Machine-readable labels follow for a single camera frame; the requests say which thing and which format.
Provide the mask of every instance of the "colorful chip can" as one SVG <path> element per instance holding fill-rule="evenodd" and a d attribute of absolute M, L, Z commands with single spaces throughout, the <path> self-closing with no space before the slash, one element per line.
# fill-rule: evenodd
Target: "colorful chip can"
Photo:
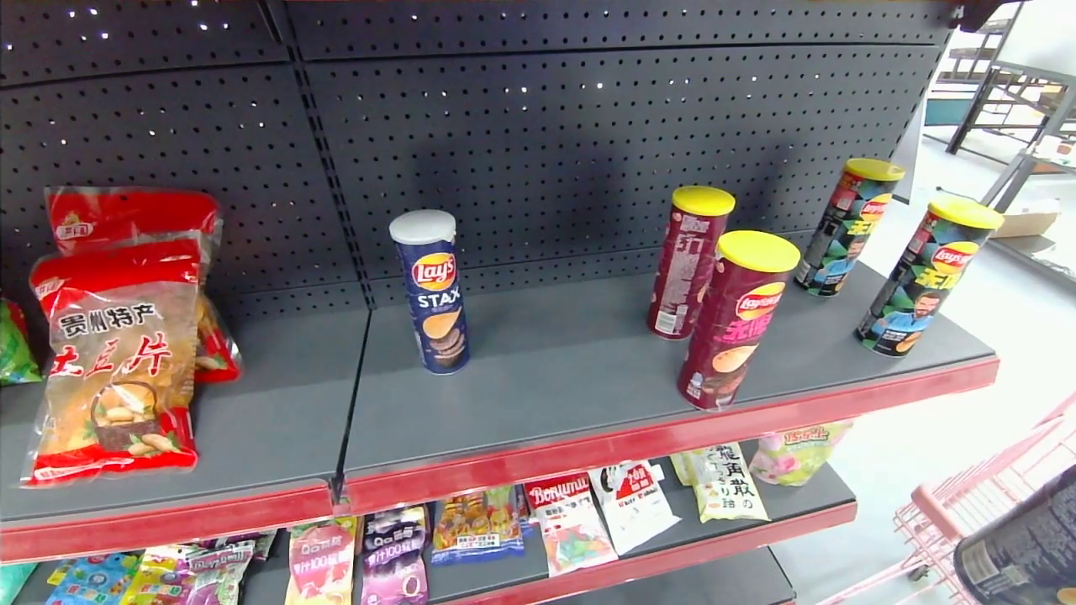
<path fill-rule="evenodd" d="M 816 296 L 836 296 L 903 178 L 903 168 L 880 159 L 846 161 L 796 270 L 796 283 Z"/>
<path fill-rule="evenodd" d="M 470 353 L 456 268 L 456 219 L 440 210 L 416 210 L 393 220 L 388 233 L 404 264 L 422 364 L 434 374 L 459 370 Z"/>
<path fill-rule="evenodd" d="M 975 200 L 940 196 L 905 248 L 855 336 L 876 353 L 903 357 L 1004 216 Z"/>
<path fill-rule="evenodd" d="M 718 252 L 677 380 L 680 394 L 708 411 L 732 404 L 799 263 L 792 242 L 762 231 L 730 231 L 718 239 Z"/>
<path fill-rule="evenodd" d="M 732 194 L 713 187 L 691 185 L 672 192 L 672 211 L 647 313 L 647 325 L 657 336 L 679 340 L 691 335 L 713 272 L 718 237 L 735 206 Z"/>

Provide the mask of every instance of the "maroon chip can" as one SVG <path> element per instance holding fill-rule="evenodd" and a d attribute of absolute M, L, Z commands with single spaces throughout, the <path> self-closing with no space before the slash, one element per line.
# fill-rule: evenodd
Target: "maroon chip can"
<path fill-rule="evenodd" d="M 647 325 L 670 340 L 691 335 L 713 271 L 718 237 L 736 198 L 713 187 L 691 185 L 672 192 L 672 211 L 650 296 Z"/>
<path fill-rule="evenodd" d="M 680 394 L 705 411 L 733 403 L 784 294 L 789 272 L 799 263 L 792 242 L 762 231 L 730 231 L 718 238 L 718 251 L 721 256 L 677 379 Z"/>

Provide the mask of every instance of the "white floor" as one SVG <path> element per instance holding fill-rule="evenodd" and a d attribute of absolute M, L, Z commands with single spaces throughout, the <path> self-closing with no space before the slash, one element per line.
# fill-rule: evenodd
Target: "white floor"
<path fill-rule="evenodd" d="M 936 186 L 978 197 L 1002 169 L 972 154 L 950 156 L 944 150 L 942 143 L 923 141 L 910 207 L 891 205 L 862 256 L 875 270 L 886 273 L 893 266 Z M 1059 197 L 1076 212 L 1076 179 L 1034 177 L 1025 195 Z M 1076 355 L 1068 348 L 1076 338 L 1076 290 L 988 247 L 943 312 L 997 351 L 997 382 L 859 421 L 833 460 L 859 498 L 855 522 L 774 546 L 799 605 L 815 605 L 907 555 L 892 531 L 892 517 L 918 484 L 995 451 L 1076 390 Z M 898 578 L 847 603 L 896 603 L 922 586 Z M 909 603 L 948 600 L 938 591 Z"/>

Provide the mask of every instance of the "barcode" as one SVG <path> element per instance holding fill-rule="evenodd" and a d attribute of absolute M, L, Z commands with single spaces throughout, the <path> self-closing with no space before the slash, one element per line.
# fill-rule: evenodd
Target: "barcode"
<path fill-rule="evenodd" d="M 982 541 L 965 549 L 960 554 L 960 561 L 964 564 L 964 571 L 967 572 L 967 579 L 972 580 L 974 585 L 980 585 L 1001 573 L 994 562 L 990 560 L 987 545 Z"/>
<path fill-rule="evenodd" d="M 657 311 L 657 321 L 654 323 L 654 329 L 663 334 L 676 334 L 676 318 L 672 313 Z"/>

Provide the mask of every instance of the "bag of potato chips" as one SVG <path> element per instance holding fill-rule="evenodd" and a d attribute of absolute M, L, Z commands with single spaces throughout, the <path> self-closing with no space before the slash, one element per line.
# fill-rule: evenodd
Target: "bag of potato chips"
<path fill-rule="evenodd" d="M 148 187 L 49 187 L 48 222 L 65 256 L 88 250 L 161 241 L 198 234 L 202 283 L 221 244 L 216 200 L 199 192 Z M 195 380 L 225 382 L 242 372 L 239 348 L 204 294 L 198 296 Z"/>
<path fill-rule="evenodd" d="M 25 486 L 195 465 L 199 255 L 197 241 L 179 239 L 33 267 L 55 357 Z"/>

